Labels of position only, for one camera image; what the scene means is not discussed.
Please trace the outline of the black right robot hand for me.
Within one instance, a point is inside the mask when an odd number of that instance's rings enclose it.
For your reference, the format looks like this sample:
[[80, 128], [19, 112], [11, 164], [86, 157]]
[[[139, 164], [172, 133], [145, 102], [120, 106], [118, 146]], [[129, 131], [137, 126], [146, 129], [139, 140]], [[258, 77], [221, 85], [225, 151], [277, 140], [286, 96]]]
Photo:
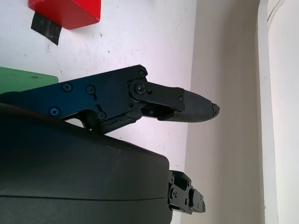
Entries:
[[141, 117], [198, 123], [219, 106], [141, 65], [0, 96], [3, 224], [169, 224], [205, 212], [168, 159], [108, 133]]

